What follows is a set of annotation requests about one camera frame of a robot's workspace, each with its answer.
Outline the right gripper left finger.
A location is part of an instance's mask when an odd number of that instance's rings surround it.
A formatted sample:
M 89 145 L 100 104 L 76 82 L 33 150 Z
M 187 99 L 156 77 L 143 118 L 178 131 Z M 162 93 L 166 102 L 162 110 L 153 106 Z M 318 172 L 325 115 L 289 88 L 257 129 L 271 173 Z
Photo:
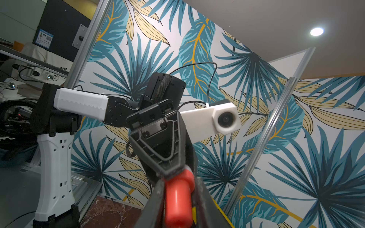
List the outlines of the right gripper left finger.
M 134 228 L 163 228 L 165 182 L 159 180 Z

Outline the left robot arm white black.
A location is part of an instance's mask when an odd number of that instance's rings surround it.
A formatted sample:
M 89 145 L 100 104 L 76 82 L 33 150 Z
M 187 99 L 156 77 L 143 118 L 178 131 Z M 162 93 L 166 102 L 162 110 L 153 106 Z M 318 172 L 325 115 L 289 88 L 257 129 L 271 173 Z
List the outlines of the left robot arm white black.
M 170 99 L 178 107 L 186 83 L 169 74 L 154 73 L 139 101 L 45 84 L 33 110 L 30 128 L 37 136 L 41 155 L 40 199 L 32 226 L 77 228 L 80 206 L 72 187 L 72 173 L 101 184 L 100 191 L 141 205 L 132 193 L 151 183 L 137 159 L 127 160 L 122 181 L 109 175 L 115 162 L 133 154 L 128 142 L 127 117 Z

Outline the red stamp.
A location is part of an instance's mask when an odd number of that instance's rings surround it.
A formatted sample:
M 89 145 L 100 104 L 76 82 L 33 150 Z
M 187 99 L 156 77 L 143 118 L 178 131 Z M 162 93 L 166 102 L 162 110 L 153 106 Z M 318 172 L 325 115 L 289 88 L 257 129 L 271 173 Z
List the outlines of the red stamp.
M 165 182 L 165 225 L 168 228 L 189 228 L 193 224 L 192 193 L 194 174 L 189 166 Z

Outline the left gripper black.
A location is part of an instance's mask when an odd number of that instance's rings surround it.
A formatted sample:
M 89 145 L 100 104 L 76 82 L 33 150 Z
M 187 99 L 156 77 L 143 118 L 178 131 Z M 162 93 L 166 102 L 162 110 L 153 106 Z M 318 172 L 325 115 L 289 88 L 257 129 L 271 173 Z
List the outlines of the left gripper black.
M 171 99 L 139 108 L 126 119 L 134 153 L 149 178 L 174 178 L 188 166 L 197 174 L 197 157 L 181 115 Z

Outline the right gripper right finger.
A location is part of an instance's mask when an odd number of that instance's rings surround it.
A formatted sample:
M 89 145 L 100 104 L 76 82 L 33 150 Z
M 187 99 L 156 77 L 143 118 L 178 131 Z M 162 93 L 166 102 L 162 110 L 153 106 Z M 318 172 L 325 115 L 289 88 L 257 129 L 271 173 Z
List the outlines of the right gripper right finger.
M 230 228 L 200 178 L 195 178 L 193 205 L 196 207 L 196 228 Z

